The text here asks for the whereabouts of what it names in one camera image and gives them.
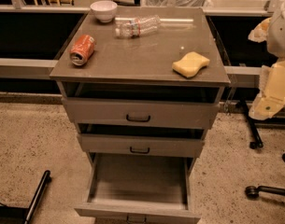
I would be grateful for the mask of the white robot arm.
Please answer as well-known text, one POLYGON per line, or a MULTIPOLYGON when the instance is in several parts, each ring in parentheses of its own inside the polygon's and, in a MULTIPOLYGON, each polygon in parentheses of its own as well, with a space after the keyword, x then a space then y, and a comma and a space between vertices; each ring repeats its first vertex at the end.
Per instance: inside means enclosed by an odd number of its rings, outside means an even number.
POLYGON ((267 51, 278 58, 270 67, 262 66, 260 91, 249 110, 253 119, 270 119, 285 106, 285 1, 271 18, 261 21, 249 33, 248 40, 265 41, 267 51))

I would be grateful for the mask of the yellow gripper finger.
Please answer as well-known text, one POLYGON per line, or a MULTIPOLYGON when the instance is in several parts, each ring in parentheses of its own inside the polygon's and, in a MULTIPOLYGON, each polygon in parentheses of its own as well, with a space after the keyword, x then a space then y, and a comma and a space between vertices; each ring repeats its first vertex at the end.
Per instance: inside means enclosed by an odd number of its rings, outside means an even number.
POLYGON ((261 21, 250 33, 248 40, 261 43, 266 40, 270 18, 261 21))
POLYGON ((271 119, 285 106, 285 60, 279 60, 271 67, 262 66, 259 90, 249 116, 257 120, 271 119))

